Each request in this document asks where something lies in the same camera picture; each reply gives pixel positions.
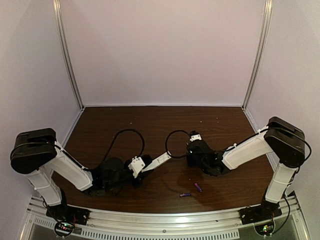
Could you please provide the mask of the purple battery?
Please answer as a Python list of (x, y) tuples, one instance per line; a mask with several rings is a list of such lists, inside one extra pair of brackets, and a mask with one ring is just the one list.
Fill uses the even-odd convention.
[(183, 198), (183, 197), (190, 197), (192, 194), (191, 193), (182, 193), (179, 195), (180, 198)]
[(200, 193), (202, 192), (201, 187), (200, 187), (197, 183), (194, 183), (194, 186), (197, 188), (197, 190), (198, 190)]

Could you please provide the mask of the white remote control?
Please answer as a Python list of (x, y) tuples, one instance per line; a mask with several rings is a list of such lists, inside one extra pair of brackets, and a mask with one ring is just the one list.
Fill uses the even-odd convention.
[(171, 158), (172, 157), (167, 152), (165, 152), (162, 155), (158, 156), (157, 158), (153, 159), (150, 164), (148, 164), (146, 167), (144, 167), (141, 170), (141, 172), (144, 173), (147, 171), (155, 170), (156, 168), (160, 167)]

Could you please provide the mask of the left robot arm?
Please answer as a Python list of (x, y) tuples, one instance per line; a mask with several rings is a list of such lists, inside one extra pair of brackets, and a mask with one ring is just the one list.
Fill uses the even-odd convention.
[(83, 194), (96, 197), (127, 184), (138, 188), (146, 176), (142, 171), (152, 161), (148, 154), (127, 161), (105, 156), (98, 166), (87, 168), (61, 146), (52, 128), (19, 133), (10, 153), (13, 170), (27, 177), (49, 207), (67, 203), (64, 191), (50, 176), (51, 171), (68, 180)]

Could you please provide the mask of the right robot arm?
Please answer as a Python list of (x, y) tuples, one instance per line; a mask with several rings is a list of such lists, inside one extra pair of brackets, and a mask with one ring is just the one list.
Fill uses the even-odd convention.
[(192, 131), (186, 159), (189, 167), (217, 177), (263, 155), (276, 154), (279, 163), (261, 201), (262, 205), (273, 207), (309, 158), (305, 153), (305, 148), (309, 147), (301, 129), (274, 116), (257, 133), (223, 150), (213, 150), (198, 132)]

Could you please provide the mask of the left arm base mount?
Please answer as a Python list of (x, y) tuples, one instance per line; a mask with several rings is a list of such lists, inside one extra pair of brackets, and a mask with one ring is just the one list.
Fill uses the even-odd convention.
[(70, 224), (85, 226), (89, 219), (90, 212), (90, 210), (85, 208), (59, 204), (56, 206), (48, 206), (46, 216)]

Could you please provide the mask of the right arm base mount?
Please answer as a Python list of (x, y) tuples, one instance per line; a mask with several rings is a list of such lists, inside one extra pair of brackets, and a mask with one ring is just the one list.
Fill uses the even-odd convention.
[(282, 215), (279, 203), (264, 202), (256, 206), (247, 206), (239, 211), (243, 225), (271, 220)]

